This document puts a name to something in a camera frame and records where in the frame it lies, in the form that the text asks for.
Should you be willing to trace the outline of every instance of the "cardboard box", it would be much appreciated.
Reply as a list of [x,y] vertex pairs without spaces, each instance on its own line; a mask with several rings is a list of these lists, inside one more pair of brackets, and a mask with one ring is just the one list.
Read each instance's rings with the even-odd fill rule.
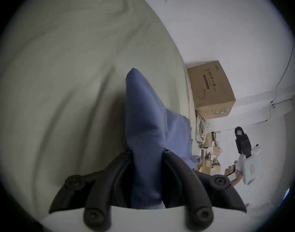
[[212,146],[212,134],[209,132],[206,135],[204,147],[208,148],[208,147],[211,147],[211,146]]
[[227,116],[235,103],[228,78],[218,61],[187,70],[195,109],[204,118]]

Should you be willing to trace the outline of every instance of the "white wall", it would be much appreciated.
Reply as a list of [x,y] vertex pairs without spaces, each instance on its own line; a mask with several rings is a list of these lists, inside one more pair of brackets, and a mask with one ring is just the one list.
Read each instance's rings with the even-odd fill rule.
[[[145,1],[167,28],[187,68],[220,61],[236,97],[228,121],[240,121],[234,116],[243,113],[248,113],[243,125],[269,118],[266,109],[275,98],[293,43],[290,29],[269,0]],[[295,45],[275,102],[294,93]]]
[[292,99],[292,104],[292,111],[285,115],[287,137],[286,156],[278,186],[271,199],[274,206],[280,205],[286,191],[295,179],[295,96]]
[[[248,135],[252,147],[261,146],[259,178],[250,186],[241,181],[235,188],[244,203],[260,204],[269,201],[277,188],[282,174],[286,155],[286,125],[284,116],[271,119],[260,125],[243,128]],[[222,165],[222,174],[225,168],[238,159],[239,154],[235,144],[234,130],[222,131],[217,135],[220,147],[223,150],[219,157]]]

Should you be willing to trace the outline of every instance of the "white label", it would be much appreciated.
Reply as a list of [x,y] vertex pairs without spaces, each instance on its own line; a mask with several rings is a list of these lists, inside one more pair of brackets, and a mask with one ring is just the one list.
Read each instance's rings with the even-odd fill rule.
[[254,169],[254,165],[250,165],[250,175],[252,175],[253,173],[255,172],[255,169]]

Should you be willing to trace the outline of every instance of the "black knob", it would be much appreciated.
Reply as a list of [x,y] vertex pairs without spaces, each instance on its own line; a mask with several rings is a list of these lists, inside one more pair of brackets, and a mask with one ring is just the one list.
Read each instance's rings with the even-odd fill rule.
[[90,209],[85,214],[86,222],[90,226],[99,226],[104,223],[105,217],[102,211],[98,209]]
[[82,178],[81,175],[72,175],[69,176],[65,180],[65,186],[67,189],[72,190],[72,191],[78,191],[81,190],[83,187],[85,187],[85,180]]
[[210,222],[213,219],[213,211],[209,207],[202,207],[196,211],[194,216],[194,222],[196,224],[202,224]]

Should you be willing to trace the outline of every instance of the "screw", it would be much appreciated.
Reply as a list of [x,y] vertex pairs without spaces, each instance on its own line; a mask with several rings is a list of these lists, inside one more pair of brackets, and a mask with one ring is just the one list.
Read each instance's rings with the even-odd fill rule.
[[220,185],[220,186],[223,186],[225,183],[226,183],[226,180],[224,180],[223,178],[216,178],[215,179],[215,183],[217,184],[217,185]]
[[195,215],[195,223],[202,223],[202,222],[208,222],[213,218],[213,212],[208,207],[200,208]]
[[91,209],[88,211],[88,221],[93,225],[101,225],[104,222],[104,214],[97,209]]

